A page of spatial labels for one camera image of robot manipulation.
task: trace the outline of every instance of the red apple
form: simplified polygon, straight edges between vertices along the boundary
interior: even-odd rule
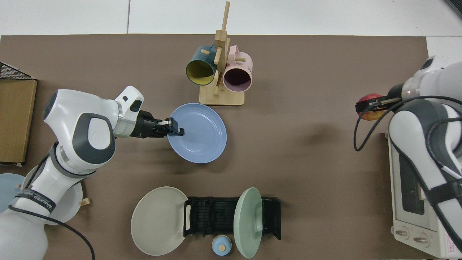
[[[364,101],[364,100],[369,100],[369,99],[375,99],[375,98],[380,98],[381,95],[377,93],[372,93],[369,95],[365,95],[362,97],[358,102]],[[367,120],[367,121],[373,121],[379,119],[383,113],[385,113],[386,110],[381,110],[381,111],[368,111],[364,113],[363,117],[361,119]]]

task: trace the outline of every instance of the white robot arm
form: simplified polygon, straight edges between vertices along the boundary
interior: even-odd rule
[[[115,100],[66,89],[52,96],[43,120],[58,141],[44,159],[44,166],[37,167],[39,176],[0,214],[1,260],[43,258],[48,247],[45,219],[18,211],[48,217],[71,186],[112,158],[115,137],[184,135],[173,118],[158,120],[140,110],[143,101],[143,95],[132,86]]]
[[[462,167],[457,157],[462,151],[461,105],[462,62],[447,66],[435,56],[405,83],[391,88],[387,96],[356,105],[358,112],[395,112],[389,124],[390,141],[413,170],[460,251]]]

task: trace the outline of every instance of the brown table mat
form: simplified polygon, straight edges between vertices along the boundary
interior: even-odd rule
[[[118,138],[112,160],[85,180],[92,199],[68,223],[93,244],[98,260],[152,259],[133,243],[138,201],[160,186],[187,196],[237,197],[249,187],[282,200],[282,240],[268,235],[254,259],[422,259],[396,241],[388,147],[383,122],[365,149],[353,149],[354,105],[385,95],[427,58],[424,37],[230,36],[253,59],[253,84],[240,107],[214,106],[228,134],[215,161],[185,161],[167,139]],[[27,164],[0,172],[25,175],[55,141],[42,121],[59,88],[114,99],[127,85],[145,97],[143,110],[166,118],[198,102],[185,66],[212,35],[2,36],[0,59],[39,79]],[[371,126],[360,125],[359,138]],[[45,259],[89,259],[83,241],[46,226]],[[217,259],[213,237],[187,237],[161,259]],[[244,259],[235,244],[227,259]]]

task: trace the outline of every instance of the mug handle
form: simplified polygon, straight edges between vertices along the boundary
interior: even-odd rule
[[[236,56],[239,54],[239,49],[237,45],[233,45],[230,47],[230,52],[228,53],[228,61],[230,62],[231,66],[236,66]]]

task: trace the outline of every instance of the oven window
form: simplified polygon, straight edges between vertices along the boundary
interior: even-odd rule
[[[419,198],[419,185],[414,174],[414,168],[411,166],[407,158],[400,158],[400,173],[401,173],[401,195],[403,209],[407,212],[423,215],[424,201]]]

